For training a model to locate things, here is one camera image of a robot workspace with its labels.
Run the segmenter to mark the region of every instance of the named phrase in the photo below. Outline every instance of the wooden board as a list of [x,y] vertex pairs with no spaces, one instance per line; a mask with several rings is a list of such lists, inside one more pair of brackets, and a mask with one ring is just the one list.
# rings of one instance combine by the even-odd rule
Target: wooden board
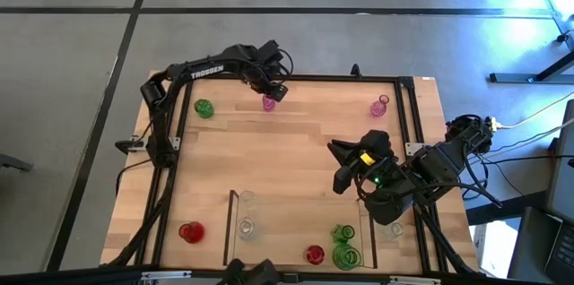
[[[425,142],[444,138],[445,126],[439,94],[432,78],[415,78],[417,101]],[[404,160],[397,104],[393,84],[366,82],[287,82],[289,93],[275,110],[266,113],[261,96],[239,81],[201,80],[194,82],[192,105],[209,99],[215,108],[210,119],[201,119],[190,109],[186,121],[176,176],[170,217],[161,255],[161,266],[188,269],[224,269],[225,227],[229,193],[249,190],[265,196],[313,197],[327,200],[356,198],[351,187],[344,195],[332,192],[333,174],[338,164],[326,147],[331,139],[358,141],[370,129],[385,130],[392,148]],[[409,100],[404,93],[409,133],[414,137]],[[380,94],[390,98],[387,113],[374,118],[370,104]],[[178,118],[179,108],[174,118]],[[142,105],[135,133],[148,123]],[[145,160],[140,152],[128,156],[127,165]],[[152,165],[127,171],[112,214],[101,261],[113,259],[141,225],[152,176]],[[472,268],[477,268],[474,247],[468,231],[465,207],[458,189],[438,202],[440,224],[456,251]],[[312,217],[317,223],[332,223],[332,215]],[[178,236],[178,228],[191,220],[204,224],[206,235],[199,244],[189,245]],[[403,233],[389,237],[389,227],[375,224],[378,268],[356,268],[365,273],[421,273],[413,212],[397,221]],[[150,260],[154,230],[146,251]],[[427,232],[430,262],[437,268],[432,236]],[[285,241],[268,248],[274,254],[306,244]],[[340,272],[331,264],[281,265],[280,270],[300,272]]]

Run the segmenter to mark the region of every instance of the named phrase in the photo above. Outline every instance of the concrete floor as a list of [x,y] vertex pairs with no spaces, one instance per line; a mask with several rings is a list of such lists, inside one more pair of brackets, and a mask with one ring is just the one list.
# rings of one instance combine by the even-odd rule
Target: concrete floor
[[[134,0],[0,0],[0,6],[125,6]],[[531,8],[544,0],[144,0],[144,6],[331,6]],[[0,152],[35,163],[31,173],[0,170],[0,273],[42,268],[77,163],[125,30],[127,15],[0,14]],[[491,84],[488,73],[539,72],[568,53],[552,19],[401,15],[141,15],[74,225],[63,268],[96,266],[125,156],[114,141],[133,131],[139,86],[152,69],[276,39],[298,73],[364,73],[437,78],[446,119],[495,116],[510,125],[571,86]],[[564,104],[528,125],[496,134],[494,147],[550,129]],[[550,139],[508,157],[544,152]],[[546,187],[544,161],[504,165],[523,193]],[[516,196],[496,170],[489,190]],[[473,207],[485,203],[477,199]]]

